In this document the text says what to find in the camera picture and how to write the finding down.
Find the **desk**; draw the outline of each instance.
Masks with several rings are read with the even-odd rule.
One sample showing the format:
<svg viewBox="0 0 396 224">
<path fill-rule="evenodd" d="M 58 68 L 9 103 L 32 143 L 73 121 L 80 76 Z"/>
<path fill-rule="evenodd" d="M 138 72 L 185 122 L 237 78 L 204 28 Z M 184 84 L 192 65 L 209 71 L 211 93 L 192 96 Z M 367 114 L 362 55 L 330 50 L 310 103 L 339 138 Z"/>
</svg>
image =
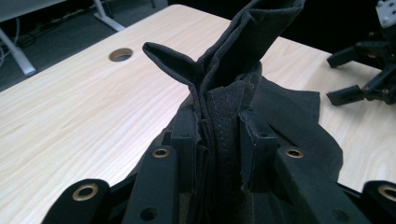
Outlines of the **desk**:
<svg viewBox="0 0 396 224">
<path fill-rule="evenodd" d="M 142 51 L 163 44 L 197 60 L 229 21 L 171 6 L 0 92 L 0 222 L 39 223 L 58 196 L 85 178 L 111 186 L 138 162 L 189 94 Z M 108 55 L 134 54 L 114 63 Z M 379 71 L 358 63 L 331 69 L 330 54 L 278 38 L 263 74 L 289 89 L 320 91 L 322 125 L 344 150 L 339 182 L 396 182 L 396 105 L 335 107 L 325 95 L 365 84 Z"/>
</svg>

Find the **folded fabric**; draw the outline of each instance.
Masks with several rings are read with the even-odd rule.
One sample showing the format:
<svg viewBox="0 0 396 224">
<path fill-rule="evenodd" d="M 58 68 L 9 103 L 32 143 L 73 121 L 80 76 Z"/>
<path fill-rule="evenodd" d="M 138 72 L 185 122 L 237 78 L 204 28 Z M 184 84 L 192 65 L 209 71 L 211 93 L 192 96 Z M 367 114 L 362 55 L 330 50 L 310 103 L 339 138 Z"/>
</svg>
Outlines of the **folded fabric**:
<svg viewBox="0 0 396 224">
<path fill-rule="evenodd" d="M 194 113 L 195 185 L 183 201 L 188 214 L 181 222 L 252 222 L 240 176 L 238 114 L 247 106 L 276 131 L 280 145 L 314 151 L 321 168 L 337 178 L 342 150 L 318 125 L 318 93 L 285 90 L 262 77 L 260 59 L 303 7 L 304 0 L 251 1 L 197 62 L 162 45 L 144 45 L 148 57 L 191 92 L 185 104 Z"/>
</svg>

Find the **grommet hole in desk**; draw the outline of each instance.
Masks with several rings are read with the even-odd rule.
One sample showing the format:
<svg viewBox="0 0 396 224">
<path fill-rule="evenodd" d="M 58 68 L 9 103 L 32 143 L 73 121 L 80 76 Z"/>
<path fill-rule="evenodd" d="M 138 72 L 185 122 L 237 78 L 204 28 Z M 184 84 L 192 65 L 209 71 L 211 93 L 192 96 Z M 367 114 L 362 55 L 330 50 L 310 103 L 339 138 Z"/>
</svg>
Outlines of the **grommet hole in desk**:
<svg viewBox="0 0 396 224">
<path fill-rule="evenodd" d="M 131 49 L 123 48 L 123 49 L 116 49 L 110 53 L 108 58 L 110 61 L 119 63 L 128 60 L 132 57 L 134 52 Z"/>
</svg>

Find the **gray carpet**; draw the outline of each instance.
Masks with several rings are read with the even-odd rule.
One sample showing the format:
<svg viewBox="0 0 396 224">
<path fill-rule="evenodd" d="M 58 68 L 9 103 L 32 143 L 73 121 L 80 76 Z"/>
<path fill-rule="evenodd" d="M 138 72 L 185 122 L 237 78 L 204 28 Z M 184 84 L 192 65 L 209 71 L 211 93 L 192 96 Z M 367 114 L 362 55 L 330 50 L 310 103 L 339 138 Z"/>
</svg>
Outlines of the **gray carpet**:
<svg viewBox="0 0 396 224">
<path fill-rule="evenodd" d="M 115 0 L 108 3 L 114 20 L 127 27 L 147 16 L 167 7 L 167 0 Z M 86 49 L 87 47 L 116 33 L 113 29 L 97 20 L 93 13 L 96 8 L 77 13 L 74 16 L 51 24 L 51 28 L 35 38 L 34 43 L 21 48 L 37 72 Z M 0 67 L 0 91 L 24 81 L 26 78 L 14 58 L 8 54 Z"/>
</svg>

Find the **brass grommet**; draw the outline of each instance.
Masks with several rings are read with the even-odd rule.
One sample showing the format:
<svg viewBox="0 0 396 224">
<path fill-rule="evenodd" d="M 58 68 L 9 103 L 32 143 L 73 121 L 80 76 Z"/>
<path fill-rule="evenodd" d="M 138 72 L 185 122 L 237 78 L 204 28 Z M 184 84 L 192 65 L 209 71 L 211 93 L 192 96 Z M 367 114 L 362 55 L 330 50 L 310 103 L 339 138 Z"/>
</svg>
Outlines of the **brass grommet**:
<svg viewBox="0 0 396 224">
<path fill-rule="evenodd" d="M 300 159 L 304 156 L 304 153 L 302 151 L 299 151 L 294 148 L 286 150 L 285 153 L 286 153 L 286 155 L 293 157 L 293 158 L 297 158 L 297 159 Z"/>
<path fill-rule="evenodd" d="M 378 187 L 379 193 L 387 199 L 396 202 L 396 188 L 389 185 L 381 185 Z"/>
<path fill-rule="evenodd" d="M 152 152 L 152 156 L 155 158 L 165 158 L 169 155 L 169 150 L 165 148 L 159 148 Z"/>
<path fill-rule="evenodd" d="M 81 192 L 84 189 L 88 189 L 91 192 L 88 194 L 81 194 Z M 75 201 L 81 202 L 81 201 L 87 201 L 89 199 L 91 199 L 93 196 L 96 195 L 96 193 L 98 192 L 98 186 L 95 184 L 85 184 L 85 185 L 81 185 L 78 189 L 76 189 L 73 192 L 73 199 Z"/>
</svg>

